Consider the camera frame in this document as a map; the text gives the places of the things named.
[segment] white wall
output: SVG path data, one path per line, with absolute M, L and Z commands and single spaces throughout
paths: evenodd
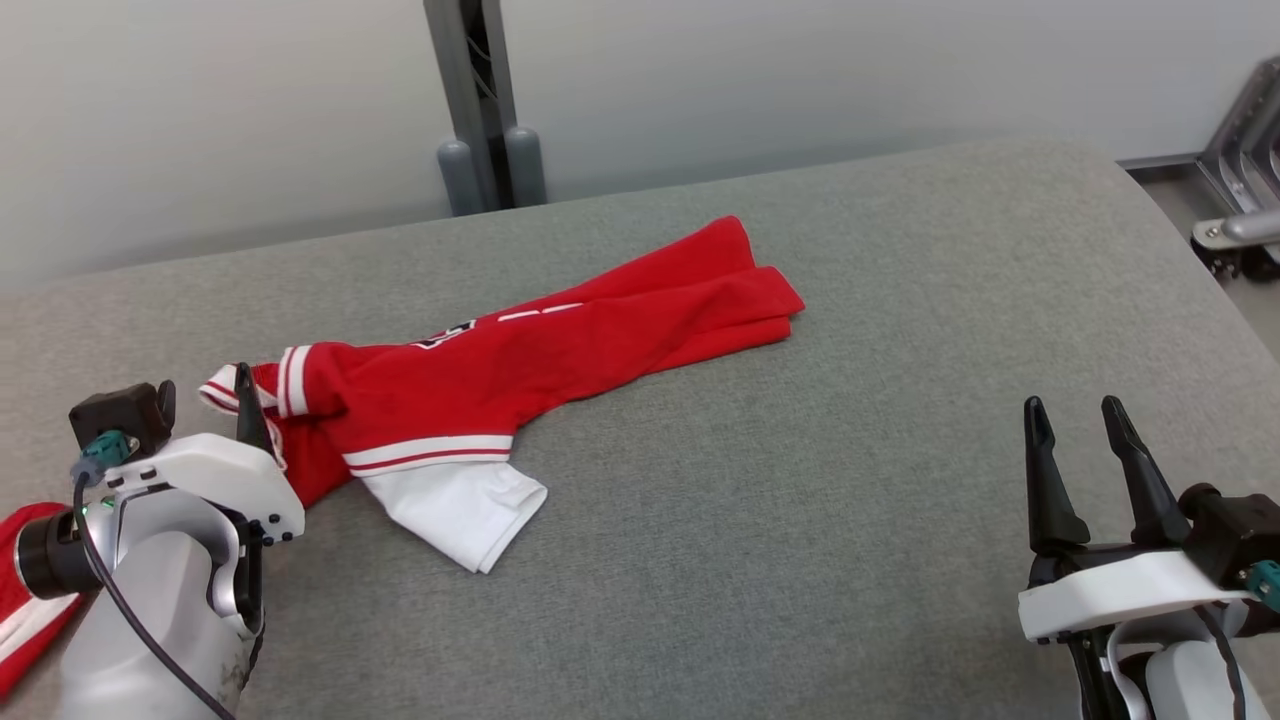
M 1010 133 L 1196 152 L 1277 0 L 500 0 L 564 200 Z
M 444 217 L 417 0 L 0 1 L 4 286 Z

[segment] black cylindrical joint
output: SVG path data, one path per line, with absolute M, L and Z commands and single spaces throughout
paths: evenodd
M 22 584 L 41 600 L 101 587 L 70 510 L 27 523 L 14 543 L 13 564 Z

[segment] gray tabletop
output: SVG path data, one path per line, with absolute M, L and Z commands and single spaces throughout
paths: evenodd
M 1280 365 L 1106 158 L 955 146 L 74 278 L 3 305 L 0 510 L 61 500 L 67 410 L 224 361 L 399 342 L 736 214 L 809 309 L 786 342 L 526 427 L 547 505 L 489 577 L 352 483 L 266 556 L 246 719 L 1075 717 L 1027 643 L 1021 402 L 1096 539 L 1130 518 L 1098 404 L 1175 492 L 1280 497 Z M 1240 643 L 1272 712 L 1280 638 Z M 56 653 L 6 711 L 49 714 Z

